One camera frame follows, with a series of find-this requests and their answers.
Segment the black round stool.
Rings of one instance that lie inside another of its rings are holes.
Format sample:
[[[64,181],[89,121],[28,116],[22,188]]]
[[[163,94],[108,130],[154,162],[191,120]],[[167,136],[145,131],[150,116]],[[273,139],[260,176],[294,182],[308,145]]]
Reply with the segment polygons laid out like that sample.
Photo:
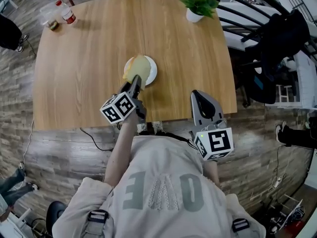
[[[52,228],[54,223],[63,214],[65,209],[66,205],[60,201],[53,201],[49,205],[46,216],[46,229],[50,237],[53,237]]]

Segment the green potted plant white pot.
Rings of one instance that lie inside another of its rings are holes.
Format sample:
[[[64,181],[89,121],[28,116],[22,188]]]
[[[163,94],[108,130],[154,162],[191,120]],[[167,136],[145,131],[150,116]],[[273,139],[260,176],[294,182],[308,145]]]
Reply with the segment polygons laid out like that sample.
[[[217,0],[180,0],[185,7],[188,21],[197,23],[203,17],[213,18],[219,2]]]

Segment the person's beige shirt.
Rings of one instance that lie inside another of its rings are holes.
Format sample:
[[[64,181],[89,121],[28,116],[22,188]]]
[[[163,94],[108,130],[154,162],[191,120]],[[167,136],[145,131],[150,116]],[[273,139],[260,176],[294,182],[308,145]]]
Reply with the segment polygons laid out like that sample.
[[[91,211],[109,213],[102,229]],[[250,227],[233,232],[233,220]],[[117,186],[84,178],[53,225],[53,238],[265,238],[263,225],[203,175],[192,148],[174,138],[136,136],[132,160]]]

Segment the clear plastic bottle red label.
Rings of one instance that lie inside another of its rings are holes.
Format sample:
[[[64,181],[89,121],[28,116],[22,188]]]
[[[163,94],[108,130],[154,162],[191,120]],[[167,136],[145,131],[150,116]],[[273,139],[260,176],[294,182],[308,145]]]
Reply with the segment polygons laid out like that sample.
[[[77,18],[67,4],[65,4],[61,0],[57,0],[55,2],[55,5],[60,16],[68,25],[74,25],[76,23]]]

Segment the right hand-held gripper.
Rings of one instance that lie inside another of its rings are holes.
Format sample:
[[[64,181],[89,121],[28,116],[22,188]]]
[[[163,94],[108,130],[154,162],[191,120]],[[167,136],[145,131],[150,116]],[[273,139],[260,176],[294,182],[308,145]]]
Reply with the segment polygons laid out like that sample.
[[[234,150],[232,129],[220,103],[199,90],[193,90],[190,96],[193,143],[205,161],[225,158]]]

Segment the black chair with black jacket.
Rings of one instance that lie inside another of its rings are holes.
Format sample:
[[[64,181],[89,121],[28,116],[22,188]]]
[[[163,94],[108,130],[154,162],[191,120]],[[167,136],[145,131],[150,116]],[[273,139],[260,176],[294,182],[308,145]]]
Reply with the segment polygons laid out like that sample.
[[[277,83],[294,82],[293,76],[282,65],[283,59],[301,51],[310,39],[308,25],[303,15],[292,10],[287,15],[273,14],[268,23],[258,30],[256,45],[245,48],[243,63],[237,65],[238,85],[245,96],[243,107],[254,100],[274,104]]]

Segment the person's left forearm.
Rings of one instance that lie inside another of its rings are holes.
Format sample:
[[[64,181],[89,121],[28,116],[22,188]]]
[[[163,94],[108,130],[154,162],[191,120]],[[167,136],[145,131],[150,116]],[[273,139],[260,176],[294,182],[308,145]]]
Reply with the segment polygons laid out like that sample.
[[[138,116],[133,111],[121,126],[115,147],[107,162],[104,182],[115,187],[126,172],[129,162],[133,138],[137,130]]]

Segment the clear plastic cup with straw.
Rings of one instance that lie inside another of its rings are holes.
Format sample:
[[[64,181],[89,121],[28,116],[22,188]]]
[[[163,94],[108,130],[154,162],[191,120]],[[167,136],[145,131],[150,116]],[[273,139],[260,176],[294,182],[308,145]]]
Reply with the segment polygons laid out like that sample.
[[[57,9],[52,5],[46,5],[40,9],[40,23],[49,28],[51,31],[55,31],[59,27],[59,23],[56,19]]]

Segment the white round plate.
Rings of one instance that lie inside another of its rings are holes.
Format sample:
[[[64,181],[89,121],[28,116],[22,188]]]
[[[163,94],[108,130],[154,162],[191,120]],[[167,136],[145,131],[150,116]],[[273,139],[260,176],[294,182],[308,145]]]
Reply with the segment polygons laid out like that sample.
[[[155,63],[155,61],[154,61],[151,57],[149,57],[149,56],[147,56],[147,55],[145,55],[145,57],[146,57],[146,59],[149,61],[150,65],[151,65],[150,75],[149,75],[149,77],[148,77],[148,79],[147,79],[147,81],[146,81],[146,85],[145,85],[145,86],[148,86],[148,85],[150,85],[151,83],[153,83],[153,81],[155,80],[155,78],[156,78],[156,76],[157,76],[157,73],[158,73],[158,68],[157,68],[157,64]],[[124,72],[127,71],[128,67],[129,67],[129,64],[130,64],[130,62],[132,61],[132,59],[133,59],[133,57],[131,57],[131,58],[127,61],[127,63],[125,64]]]

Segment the person's right forearm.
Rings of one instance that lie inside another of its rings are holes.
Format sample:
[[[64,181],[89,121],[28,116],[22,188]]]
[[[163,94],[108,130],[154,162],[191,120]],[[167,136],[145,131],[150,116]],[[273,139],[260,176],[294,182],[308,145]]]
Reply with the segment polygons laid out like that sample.
[[[216,161],[204,161],[203,163],[204,176],[211,180],[217,187],[220,187],[220,181],[218,176],[218,168]]]

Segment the person's right shoe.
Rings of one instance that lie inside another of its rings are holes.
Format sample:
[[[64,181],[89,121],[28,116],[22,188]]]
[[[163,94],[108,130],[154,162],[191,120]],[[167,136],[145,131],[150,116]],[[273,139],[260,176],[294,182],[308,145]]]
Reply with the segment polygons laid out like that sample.
[[[155,134],[161,134],[164,132],[162,121],[154,121],[152,122],[152,127],[154,129]]]

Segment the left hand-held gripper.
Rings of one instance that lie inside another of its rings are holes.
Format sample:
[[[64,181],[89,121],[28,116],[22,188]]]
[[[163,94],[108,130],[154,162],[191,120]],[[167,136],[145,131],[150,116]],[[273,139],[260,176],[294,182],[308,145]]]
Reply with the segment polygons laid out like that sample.
[[[133,111],[141,120],[146,120],[146,108],[138,100],[142,79],[136,75],[132,83],[125,82],[120,88],[120,94],[108,99],[100,108],[101,114],[110,124],[124,121]]]

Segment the white slatted bench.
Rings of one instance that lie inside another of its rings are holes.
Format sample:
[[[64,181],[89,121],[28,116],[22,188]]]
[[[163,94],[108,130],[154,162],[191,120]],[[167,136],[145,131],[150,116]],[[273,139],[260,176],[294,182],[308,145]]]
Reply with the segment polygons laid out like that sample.
[[[291,71],[296,72],[298,81],[295,87],[277,85],[276,100],[267,107],[284,109],[307,109],[317,111],[317,72],[315,63],[302,51],[288,61]]]

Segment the slice of bread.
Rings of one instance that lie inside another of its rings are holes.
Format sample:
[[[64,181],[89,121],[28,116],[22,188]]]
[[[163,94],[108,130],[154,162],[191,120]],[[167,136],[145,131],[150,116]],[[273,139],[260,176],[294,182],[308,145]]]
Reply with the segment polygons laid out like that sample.
[[[140,76],[142,83],[146,83],[151,71],[151,64],[144,55],[133,57],[123,75],[123,79],[131,83],[136,75]]]

